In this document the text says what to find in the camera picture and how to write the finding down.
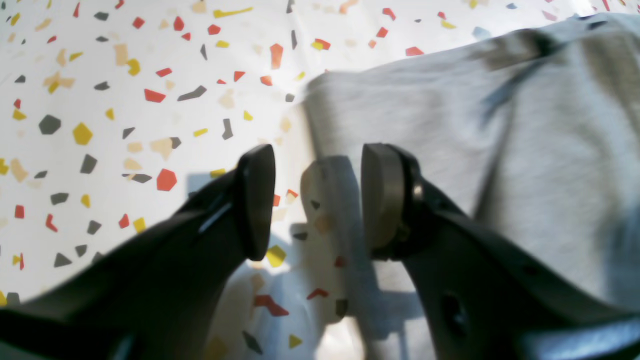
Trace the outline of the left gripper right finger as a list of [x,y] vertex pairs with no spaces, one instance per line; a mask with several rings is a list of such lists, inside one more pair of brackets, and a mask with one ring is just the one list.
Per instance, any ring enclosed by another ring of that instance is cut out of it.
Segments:
[[368,254],[402,263],[439,360],[638,359],[638,313],[470,219],[406,150],[363,146],[361,204]]

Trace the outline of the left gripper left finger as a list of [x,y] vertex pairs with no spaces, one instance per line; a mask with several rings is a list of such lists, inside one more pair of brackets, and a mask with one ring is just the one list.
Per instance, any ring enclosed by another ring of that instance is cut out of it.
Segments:
[[271,145],[169,218],[39,297],[1,310],[3,360],[199,360],[227,281],[269,246]]

